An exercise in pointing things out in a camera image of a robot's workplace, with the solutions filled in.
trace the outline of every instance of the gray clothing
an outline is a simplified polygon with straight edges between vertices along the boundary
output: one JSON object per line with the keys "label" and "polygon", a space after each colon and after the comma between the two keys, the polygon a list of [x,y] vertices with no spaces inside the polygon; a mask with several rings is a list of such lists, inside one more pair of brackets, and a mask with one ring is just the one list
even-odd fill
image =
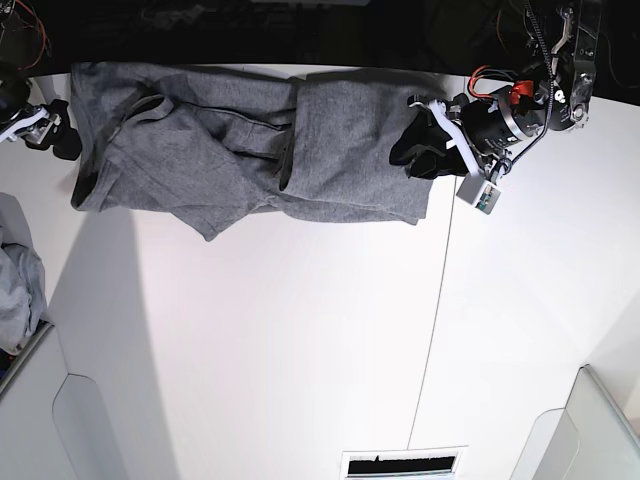
{"label": "gray clothing", "polygon": [[207,240],[268,210],[317,222],[424,218],[431,182],[389,165],[424,79],[279,80],[221,69],[78,64],[72,205],[168,211]]}
{"label": "gray clothing", "polygon": [[[2,228],[0,227],[0,244]],[[36,331],[46,308],[44,268],[40,258],[22,245],[0,249],[0,348],[11,355]]]}

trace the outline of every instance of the black background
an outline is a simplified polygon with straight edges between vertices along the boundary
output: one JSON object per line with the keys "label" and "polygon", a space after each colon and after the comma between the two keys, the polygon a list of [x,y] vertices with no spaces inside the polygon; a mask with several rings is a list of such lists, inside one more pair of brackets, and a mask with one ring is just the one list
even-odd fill
{"label": "black background", "polygon": [[[477,66],[517,67],[525,58],[523,0],[371,0],[366,7],[249,0],[31,0],[52,43],[30,75],[80,61],[298,63],[469,75]],[[503,49],[496,31],[500,13]],[[640,105],[640,2],[609,0],[597,52],[595,95]],[[28,64],[31,32],[8,32],[0,58]]]}

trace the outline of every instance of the air vent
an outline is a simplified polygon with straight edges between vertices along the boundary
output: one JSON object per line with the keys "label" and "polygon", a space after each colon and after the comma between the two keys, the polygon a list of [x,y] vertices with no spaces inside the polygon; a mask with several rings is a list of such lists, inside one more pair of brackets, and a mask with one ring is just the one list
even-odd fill
{"label": "air vent", "polygon": [[455,476],[465,447],[387,452],[345,452],[340,480],[421,480]]}

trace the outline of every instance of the black cable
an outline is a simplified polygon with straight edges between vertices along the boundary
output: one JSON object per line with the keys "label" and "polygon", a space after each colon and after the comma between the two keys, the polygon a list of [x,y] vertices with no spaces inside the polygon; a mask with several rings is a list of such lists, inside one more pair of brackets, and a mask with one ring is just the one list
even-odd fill
{"label": "black cable", "polygon": [[531,7],[531,2],[529,0],[525,0],[524,8],[531,20],[531,25],[533,26],[533,30],[536,34],[536,39],[538,40],[538,44],[540,45],[540,50],[542,50],[542,56],[544,57],[544,63],[547,67],[547,73],[549,74],[549,103],[547,105],[547,116],[544,120],[544,127],[542,128],[542,133],[538,135],[538,137],[533,140],[529,145],[526,146],[524,150],[522,150],[511,162],[512,165],[515,165],[518,160],[522,158],[522,156],[527,153],[529,150],[533,148],[535,144],[537,144],[542,138],[547,134],[547,130],[549,129],[549,123],[551,122],[551,113],[553,111],[553,96],[554,96],[554,76],[553,76],[553,68],[551,66],[551,55],[549,54],[549,50],[547,50],[547,44],[544,41],[544,37],[542,36],[542,30],[540,30],[540,25],[538,25],[538,20],[536,19],[535,13],[533,13],[533,8]]}

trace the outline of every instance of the red cable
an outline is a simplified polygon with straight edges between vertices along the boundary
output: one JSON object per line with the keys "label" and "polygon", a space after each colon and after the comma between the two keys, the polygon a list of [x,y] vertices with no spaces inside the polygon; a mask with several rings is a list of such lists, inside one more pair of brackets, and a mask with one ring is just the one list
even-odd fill
{"label": "red cable", "polygon": [[40,35],[42,36],[42,48],[40,49],[40,54],[38,55],[38,58],[36,58],[35,62],[33,62],[31,65],[28,65],[26,67],[20,67],[18,69],[18,70],[28,70],[30,68],[35,67],[38,63],[40,63],[40,60],[42,60],[42,56],[44,55],[44,52],[47,49],[47,32],[44,29],[44,24],[42,23],[40,18],[35,14],[33,10],[27,7],[22,2],[22,0],[16,0],[16,3],[20,5],[22,8],[24,8],[27,11],[27,13],[29,13],[33,18],[36,19],[36,22],[38,22],[38,28],[40,29]]}

